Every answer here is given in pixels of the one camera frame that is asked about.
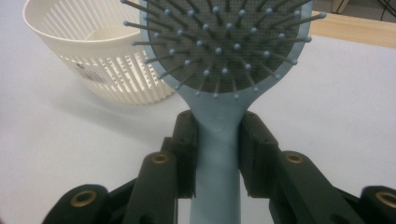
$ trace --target brass insert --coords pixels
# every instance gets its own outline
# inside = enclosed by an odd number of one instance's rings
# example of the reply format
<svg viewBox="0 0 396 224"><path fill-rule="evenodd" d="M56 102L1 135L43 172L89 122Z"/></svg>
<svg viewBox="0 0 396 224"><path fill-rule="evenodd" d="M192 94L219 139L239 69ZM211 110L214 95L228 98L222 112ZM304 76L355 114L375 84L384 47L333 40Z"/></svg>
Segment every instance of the brass insert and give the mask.
<svg viewBox="0 0 396 224"><path fill-rule="evenodd" d="M163 164L163 163L167 163L167 162L169 161L169 158L168 158L168 156L166 156L165 154L156 154L156 155L154 155L154 156L151 158L151 160L152 160L154 163Z"/></svg>
<svg viewBox="0 0 396 224"><path fill-rule="evenodd" d="M303 157L297 155L297 154L288 154L286 155L286 160L292 163L302 163L303 162Z"/></svg>
<svg viewBox="0 0 396 224"><path fill-rule="evenodd" d="M381 203L384 203L389 207L396 208L396 195L395 194L385 192L385 191L379 191L375 196Z"/></svg>
<svg viewBox="0 0 396 224"><path fill-rule="evenodd" d="M70 204L73 207L83 207L95 201L96 197L97 197L96 191L91 189L86 189L73 196L72 200L70 201Z"/></svg>

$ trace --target gray bristle pad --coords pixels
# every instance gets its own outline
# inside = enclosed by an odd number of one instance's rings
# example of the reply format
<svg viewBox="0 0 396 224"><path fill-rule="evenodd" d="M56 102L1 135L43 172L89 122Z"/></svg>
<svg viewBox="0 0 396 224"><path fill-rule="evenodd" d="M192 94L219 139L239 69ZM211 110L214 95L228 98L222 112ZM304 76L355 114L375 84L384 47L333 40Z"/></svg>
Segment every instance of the gray bristle pad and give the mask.
<svg viewBox="0 0 396 224"><path fill-rule="evenodd" d="M149 41L166 42L152 45L159 63L166 71L172 70L170 76L181 85L196 90L222 93L254 86L285 62L294 42L281 39L293 39L298 34L298 25L287 24L301 19L301 7L290 8L302 0L250 0L242 8L245 1L232 0L229 11L224 0L192 2L193 6L188 1L149 0L148 9L160 16L148 15L147 21L148 27L161 30L149 31ZM165 57L173 50L173 57Z"/></svg>

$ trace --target screw hole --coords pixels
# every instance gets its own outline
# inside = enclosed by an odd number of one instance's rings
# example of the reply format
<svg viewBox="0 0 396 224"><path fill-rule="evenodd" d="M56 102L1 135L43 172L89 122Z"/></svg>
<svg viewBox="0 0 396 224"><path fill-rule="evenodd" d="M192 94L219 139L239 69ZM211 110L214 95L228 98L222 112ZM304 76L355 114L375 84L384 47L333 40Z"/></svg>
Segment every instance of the screw hole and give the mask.
<svg viewBox="0 0 396 224"><path fill-rule="evenodd" d="M153 214L145 214L139 219L139 224L155 224L156 218Z"/></svg>
<svg viewBox="0 0 396 224"><path fill-rule="evenodd" d="M286 159L293 163L302 163L303 158L297 154L288 154L286 155Z"/></svg>
<svg viewBox="0 0 396 224"><path fill-rule="evenodd" d="M379 191L376 198L389 207L396 208L396 195L386 191Z"/></svg>
<svg viewBox="0 0 396 224"><path fill-rule="evenodd" d="M169 158L164 154L157 154L157 155L153 156L151 160L154 163L162 164L162 163L166 163L169 160Z"/></svg>
<svg viewBox="0 0 396 224"><path fill-rule="evenodd" d="M83 190L77 193L75 196L73 196L72 200L70 201L70 204L73 207L83 207L95 201L96 197L97 197L96 191L91 189Z"/></svg>

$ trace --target basket rim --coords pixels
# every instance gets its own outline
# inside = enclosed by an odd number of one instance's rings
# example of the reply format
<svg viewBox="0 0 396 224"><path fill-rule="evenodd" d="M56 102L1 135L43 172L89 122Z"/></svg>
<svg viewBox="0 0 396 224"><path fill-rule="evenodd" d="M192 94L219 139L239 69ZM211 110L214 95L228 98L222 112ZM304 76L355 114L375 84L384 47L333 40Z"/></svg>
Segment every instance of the basket rim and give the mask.
<svg viewBox="0 0 396 224"><path fill-rule="evenodd" d="M23 6L23 10L22 10L22 16L23 16L23 20L25 22L25 24L27 26L29 26L30 29L32 29L33 31L35 31L37 34L42 35L44 37L50 38L50 39L54 39L54 40L59 40L59 41L64 41L64 42L69 42L69 43L108 43L108 42L113 42L113 41L117 41L117 40L123 40L126 38L131 38L135 35L140 35L140 31L134 32L130 35L122 35L116 38L109 38L109 39L102 39L102 40L76 40L76 39L67 39L67 38L63 38L63 37L59 37L59 36L55 36L55 35L49 35L46 34L42 31L37 30L26 18L26 11L27 8L29 7L30 2L35 1L35 0L27 0L26 3Z"/></svg>

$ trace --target basket slot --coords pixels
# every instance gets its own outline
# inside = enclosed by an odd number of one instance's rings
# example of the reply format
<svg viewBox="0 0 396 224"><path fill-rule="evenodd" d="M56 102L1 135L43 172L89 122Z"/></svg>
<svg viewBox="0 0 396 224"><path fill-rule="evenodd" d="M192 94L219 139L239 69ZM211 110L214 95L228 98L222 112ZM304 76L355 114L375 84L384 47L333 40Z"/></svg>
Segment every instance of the basket slot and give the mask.
<svg viewBox="0 0 396 224"><path fill-rule="evenodd" d="M149 98L149 101L152 102L153 96L152 92L149 91L149 87L145 80L141 78L141 71L136 67L135 63L133 63L133 58L130 56L125 56L124 58L121 58L123 64L125 64L125 68L128 72L128 74L132 74L131 80L139 87L139 95L141 95L143 98Z"/></svg>
<svg viewBox="0 0 396 224"><path fill-rule="evenodd" d="M102 18L98 14L98 11L96 11L94 9L94 7L92 6L91 1L80 1L80 3L82 5L84 5L84 7L87 9L87 11L89 12L90 16L92 17L93 22L96 25L95 31L99 30L99 29L103 29L105 26L102 24Z"/></svg>
<svg viewBox="0 0 396 224"><path fill-rule="evenodd" d="M70 20L64 15L63 10L60 8L60 6L55 5L53 11L58 20L62 23L62 26L64 27L66 32L69 34L70 38L78 39L78 33L76 32L74 25L71 24Z"/></svg>
<svg viewBox="0 0 396 224"><path fill-rule="evenodd" d="M49 35L59 36L56 30L48 22L47 18L44 18L43 21L40 23L40 30Z"/></svg>
<svg viewBox="0 0 396 224"><path fill-rule="evenodd" d="M107 69L108 69L107 71L109 71L112 74L111 77L113 77L115 79L115 81L114 81L115 85L112 86L114 91L120 91L121 93L127 92L127 90L125 90L123 88L122 80L120 80L119 76L117 75L117 71L114 70L115 67L114 67L112 60L111 59L104 59L104 60L99 59L99 60L103 63L103 65L105 65L107 67ZM129 101L129 99L127 99L127 97L126 97L128 95L129 94L120 94L120 96L123 98L123 100L127 101L127 102Z"/></svg>
<svg viewBox="0 0 396 224"><path fill-rule="evenodd" d="M29 23L31 23L36 29L41 28L41 27L37 27L37 26L39 26L42 23L43 18L46 17L48 12L50 11L50 8L52 8L55 3L48 2L47 4L40 4L40 2L34 2L34 1L30 2L30 3L31 3L30 7L33 10L26 10L25 18L29 18L29 20L30 20ZM59 33L55 33L54 29L52 28L50 34L52 35L52 34L59 34Z"/></svg>
<svg viewBox="0 0 396 224"><path fill-rule="evenodd" d="M59 37L66 37L66 34L62 30L62 28L59 27L59 23L57 22L56 17L53 17L53 15L51 15L51 14L52 14L51 11L49 13L47 13L47 17L44 18L44 20L47 21L47 24L51 26L53 31L56 34L58 34Z"/></svg>
<svg viewBox="0 0 396 224"><path fill-rule="evenodd" d="M70 5L67 5L64 2L60 1L59 5L56 7L60 8L60 10L59 10L60 14L64 17L65 21L67 21L67 23L69 24L70 30L73 31L76 39L82 39L84 34L81 31L81 27L83 29L85 29L85 28L80 22L78 22L78 18L76 17L76 15L71 14L74 11L69 6Z"/></svg>
<svg viewBox="0 0 396 224"><path fill-rule="evenodd" d="M87 26L88 29L84 30L84 32L85 32L84 35L88 35L88 34L93 32L97 28L94 26L95 22L92 20L92 18L90 17L89 13L87 12L87 10L83 6L79 5L80 2L83 2L83 1L78 1L78 2L76 2L75 0L70 0L69 1L69 3L72 6L72 8L78 14L77 17L81 18L83 23Z"/></svg>
<svg viewBox="0 0 396 224"><path fill-rule="evenodd" d="M98 60L99 60L99 64L105 68L108 76L113 81L113 83L110 83L109 85L110 86L119 85L118 81L116 80L116 78L114 76L114 71L112 70L111 65L106 60L103 60L103 59L98 59Z"/></svg>
<svg viewBox="0 0 396 224"><path fill-rule="evenodd" d="M64 19L60 18L56 7L53 7L49 11L48 16L50 17L52 23L58 28L58 30L61 31L62 38L75 39L75 37L70 33L68 27L64 24Z"/></svg>
<svg viewBox="0 0 396 224"><path fill-rule="evenodd" d="M94 63L91 63L91 62L89 61L89 59L87 59L87 58L85 58L85 57L79 57L79 56L75 56L75 57L76 57L76 59L77 59L77 62L85 63L85 64L87 64L87 65L94 64Z"/></svg>
<svg viewBox="0 0 396 224"><path fill-rule="evenodd" d="M108 8L104 5L103 1L92 1L91 2L92 6L95 8L95 11L102 16L101 22L103 23L102 25L104 27L110 27L114 26L114 24L117 24L117 21L115 21L111 15L109 15L109 10Z"/></svg>
<svg viewBox="0 0 396 224"><path fill-rule="evenodd" d="M143 83L144 87L146 88L146 90L151 89L152 86L152 82L149 81L148 76L146 71L144 70L143 66L142 66L142 61L141 61L141 56L139 53L135 53L134 57L132 58L131 62L133 63L134 67L138 68L137 70L137 76L138 78L141 80L141 82Z"/></svg>
<svg viewBox="0 0 396 224"><path fill-rule="evenodd" d="M125 20L132 21L132 22L139 22L139 10L133 7L120 7L118 5L119 1L109 1L112 4L112 8L115 8L119 13L119 21L122 23Z"/></svg>
<svg viewBox="0 0 396 224"><path fill-rule="evenodd" d="M132 85L134 87L135 91L143 91L144 88L142 86L142 84L140 83L140 80L136 79L136 72L134 72L133 70L134 67L130 67L130 66L126 66L125 64L129 65L128 62L126 62L125 60L123 60L122 58L120 58L120 60L122 60L122 68L125 69L124 73L125 76L127 76L129 84Z"/></svg>
<svg viewBox="0 0 396 224"><path fill-rule="evenodd" d="M122 24L122 22L125 21L127 18L125 17L125 15L129 16L129 14L122 11L121 7L115 6L115 2L117 1L106 1L107 3L106 7L110 10L110 14L113 16L114 21L116 23Z"/></svg>
<svg viewBox="0 0 396 224"><path fill-rule="evenodd" d="M130 79L125 76L125 71L122 69L123 65L120 65L119 58L111 60L111 65L116 75L119 77L122 87L128 92L137 91L137 87L133 87L130 83Z"/></svg>
<svg viewBox="0 0 396 224"><path fill-rule="evenodd" d="M122 73L119 73L119 75L125 80L124 84L131 85L132 84L131 77L134 77L135 74L131 71L128 63L125 62L125 60L123 60L121 57L117 58L117 62L118 63L116 64L116 66L118 67L118 69L121 69L123 71ZM144 89L142 90L141 87L142 86L139 85L138 82L136 82L135 90L136 90L137 95L139 95L140 97L145 99L145 101L152 102L153 99L152 99L150 92L147 91L148 94L142 94L144 92Z"/></svg>
<svg viewBox="0 0 396 224"><path fill-rule="evenodd" d="M98 24L98 22L100 22L100 19L98 19L97 16L92 12L92 8L88 6L88 3L86 1L78 1L78 4L81 6L81 9L84 11L86 18L90 20L93 30L94 31L99 30L101 28L100 25Z"/></svg>
<svg viewBox="0 0 396 224"><path fill-rule="evenodd" d="M145 51L143 51L142 55L140 54L135 54L137 62L139 63L139 67L142 70L145 78L149 81L149 83L152 85L154 88L155 86L158 86L158 79L157 79L157 74L154 71L154 69L151 67L151 64L146 64L143 62L143 59L147 59L148 56Z"/></svg>

